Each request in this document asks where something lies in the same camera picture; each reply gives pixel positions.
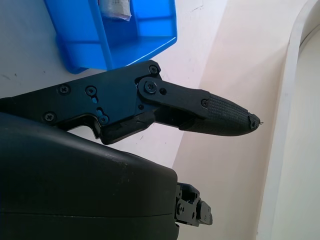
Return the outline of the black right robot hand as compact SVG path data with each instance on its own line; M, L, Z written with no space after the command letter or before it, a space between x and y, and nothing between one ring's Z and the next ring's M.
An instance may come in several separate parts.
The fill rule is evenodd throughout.
M1 239L175 240L213 223L174 170L111 144L153 123L235 137L261 121L160 71L148 60L0 100Z

